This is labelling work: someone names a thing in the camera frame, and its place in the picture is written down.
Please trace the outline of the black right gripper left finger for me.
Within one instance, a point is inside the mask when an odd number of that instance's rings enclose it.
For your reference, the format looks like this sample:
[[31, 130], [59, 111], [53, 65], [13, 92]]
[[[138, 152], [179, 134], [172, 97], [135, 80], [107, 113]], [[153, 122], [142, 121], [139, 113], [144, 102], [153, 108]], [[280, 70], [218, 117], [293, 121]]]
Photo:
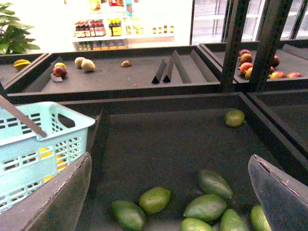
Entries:
[[86, 152], [26, 199], [0, 216], [2, 231], [72, 231], [88, 192], [91, 155]]

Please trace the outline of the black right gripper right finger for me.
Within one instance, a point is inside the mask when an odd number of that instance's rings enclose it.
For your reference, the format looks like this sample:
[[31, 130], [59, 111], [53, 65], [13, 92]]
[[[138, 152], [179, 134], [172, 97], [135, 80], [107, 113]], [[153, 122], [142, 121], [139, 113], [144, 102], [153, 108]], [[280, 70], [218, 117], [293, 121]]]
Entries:
[[258, 155], [248, 172], [254, 192], [273, 231], [308, 229], [308, 187]]

